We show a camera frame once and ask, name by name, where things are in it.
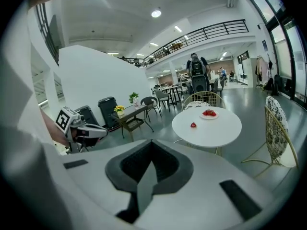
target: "potted plant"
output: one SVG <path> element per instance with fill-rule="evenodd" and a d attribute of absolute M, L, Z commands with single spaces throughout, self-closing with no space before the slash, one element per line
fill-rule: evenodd
<path fill-rule="evenodd" d="M 115 108 L 114 108 L 114 111 L 115 112 L 117 112 L 117 115 L 118 116 L 122 116 L 122 115 L 124 115 L 125 113 L 124 113 L 124 106 L 122 106 L 122 105 L 117 105 Z"/>
<path fill-rule="evenodd" d="M 130 97 L 129 102 L 133 104 L 136 109 L 138 109 L 140 107 L 140 103 L 138 99 L 139 94 L 137 94 L 136 92 L 133 92 L 131 95 L 129 95 L 129 97 Z"/>

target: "dark suitcase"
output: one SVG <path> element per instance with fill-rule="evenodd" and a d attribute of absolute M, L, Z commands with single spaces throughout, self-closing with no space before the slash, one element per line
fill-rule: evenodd
<path fill-rule="evenodd" d="M 114 129 L 119 127 L 118 121 L 116 121 L 111 114 L 115 113 L 114 108 L 117 106 L 114 97 L 107 97 L 98 101 L 98 107 L 100 108 L 102 117 L 106 122 L 107 129 Z"/>
<path fill-rule="evenodd" d="M 91 108 L 88 105 L 82 106 L 75 110 L 80 115 L 84 116 L 86 123 L 92 125 L 99 125 L 97 119 L 95 118 Z"/>

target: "white round table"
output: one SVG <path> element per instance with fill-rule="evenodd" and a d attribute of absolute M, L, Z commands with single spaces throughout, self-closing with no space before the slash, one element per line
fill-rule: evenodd
<path fill-rule="evenodd" d="M 216 119 L 208 120 L 200 116 L 206 109 L 218 113 Z M 233 142 L 241 133 L 239 117 L 220 107 L 194 107 L 179 113 L 172 122 L 174 132 L 186 142 L 199 147 L 217 148 Z"/>

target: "hanging clothes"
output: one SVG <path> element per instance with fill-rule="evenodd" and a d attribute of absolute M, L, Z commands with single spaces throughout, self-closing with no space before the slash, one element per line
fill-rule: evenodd
<path fill-rule="evenodd" d="M 257 65 L 256 65 L 256 75 L 259 78 L 259 81 L 268 81 L 268 77 L 266 76 L 266 74 L 262 74 L 263 72 L 267 72 L 268 71 L 268 63 L 262 58 L 262 56 L 258 56 L 257 57 Z"/>

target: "yellow flowers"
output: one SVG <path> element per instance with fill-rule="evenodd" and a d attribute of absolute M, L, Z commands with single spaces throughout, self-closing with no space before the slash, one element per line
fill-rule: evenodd
<path fill-rule="evenodd" d="M 117 105 L 115 108 L 114 108 L 114 111 L 115 112 L 121 112 L 123 111 L 125 108 L 123 105 Z"/>

